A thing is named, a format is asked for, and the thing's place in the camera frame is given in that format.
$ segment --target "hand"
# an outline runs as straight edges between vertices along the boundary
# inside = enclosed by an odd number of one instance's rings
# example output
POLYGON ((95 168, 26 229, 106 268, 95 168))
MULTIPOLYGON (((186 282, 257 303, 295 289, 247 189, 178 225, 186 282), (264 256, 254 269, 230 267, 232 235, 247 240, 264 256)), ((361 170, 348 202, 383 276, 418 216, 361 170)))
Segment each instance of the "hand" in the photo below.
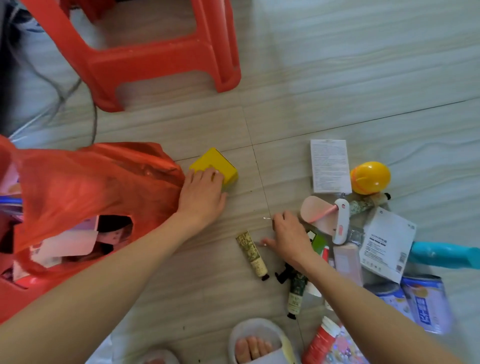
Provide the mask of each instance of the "hand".
POLYGON ((305 274, 305 262, 313 254, 310 238, 298 218, 290 211, 273 216, 276 239, 265 238, 262 243, 269 246, 297 271, 305 274))
POLYGON ((192 229, 192 235, 214 222, 225 208, 227 194, 222 193, 223 178, 214 168, 189 170, 185 176, 177 215, 192 229))

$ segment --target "red bottle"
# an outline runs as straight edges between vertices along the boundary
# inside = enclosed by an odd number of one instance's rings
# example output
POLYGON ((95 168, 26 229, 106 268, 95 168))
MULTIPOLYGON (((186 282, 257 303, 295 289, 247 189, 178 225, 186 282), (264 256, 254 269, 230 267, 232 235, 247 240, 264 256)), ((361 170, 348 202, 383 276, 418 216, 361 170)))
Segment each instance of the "red bottle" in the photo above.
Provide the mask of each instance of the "red bottle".
POLYGON ((322 364, 339 334, 340 327, 327 316, 324 316, 322 325, 318 328, 317 334, 307 351, 303 354, 302 364, 322 364))

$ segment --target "toe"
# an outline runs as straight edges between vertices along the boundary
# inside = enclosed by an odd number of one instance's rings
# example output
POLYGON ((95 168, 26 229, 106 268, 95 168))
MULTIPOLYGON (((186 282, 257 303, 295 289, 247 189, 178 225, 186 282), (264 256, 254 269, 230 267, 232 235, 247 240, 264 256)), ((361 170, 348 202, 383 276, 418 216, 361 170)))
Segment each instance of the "toe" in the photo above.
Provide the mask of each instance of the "toe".
POLYGON ((258 343, 258 351, 260 352, 260 356, 267 355, 268 352, 265 346, 265 341, 263 341, 261 338, 257 338, 257 343, 258 343))
POLYGON ((246 339, 238 339, 235 343, 235 358, 239 364, 245 364, 252 361, 246 339))
POLYGON ((260 351, 258 350, 258 340, 255 336, 247 337, 248 348, 250 349, 250 356, 252 360, 260 358, 260 351))
POLYGON ((267 354, 271 353, 273 351, 272 343, 269 341, 265 341, 265 348, 267 350, 267 354))

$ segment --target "barcode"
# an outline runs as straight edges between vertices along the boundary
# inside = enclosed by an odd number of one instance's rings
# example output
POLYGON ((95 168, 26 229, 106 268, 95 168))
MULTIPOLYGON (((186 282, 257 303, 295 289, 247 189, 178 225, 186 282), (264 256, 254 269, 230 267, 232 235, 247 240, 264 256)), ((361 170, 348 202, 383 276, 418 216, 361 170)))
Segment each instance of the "barcode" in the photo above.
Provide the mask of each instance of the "barcode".
POLYGON ((405 263, 405 260, 407 259, 407 254, 405 253, 400 253, 400 259, 398 260, 400 263, 405 263))

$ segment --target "red plastic bag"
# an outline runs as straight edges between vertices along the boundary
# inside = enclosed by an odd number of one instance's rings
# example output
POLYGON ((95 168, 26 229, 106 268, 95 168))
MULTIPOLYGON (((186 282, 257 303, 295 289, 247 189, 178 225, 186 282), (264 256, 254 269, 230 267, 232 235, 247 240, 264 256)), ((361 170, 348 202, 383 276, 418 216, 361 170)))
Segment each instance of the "red plastic bag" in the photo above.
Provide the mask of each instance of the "red plastic bag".
POLYGON ((0 279, 0 323, 96 262, 44 268, 30 259, 30 246, 96 215, 130 216, 135 241, 177 210, 184 181, 180 166, 155 143, 99 143, 72 152, 17 149, 0 137, 0 178, 12 163, 24 209, 14 230, 14 259, 34 279, 27 289, 0 279))

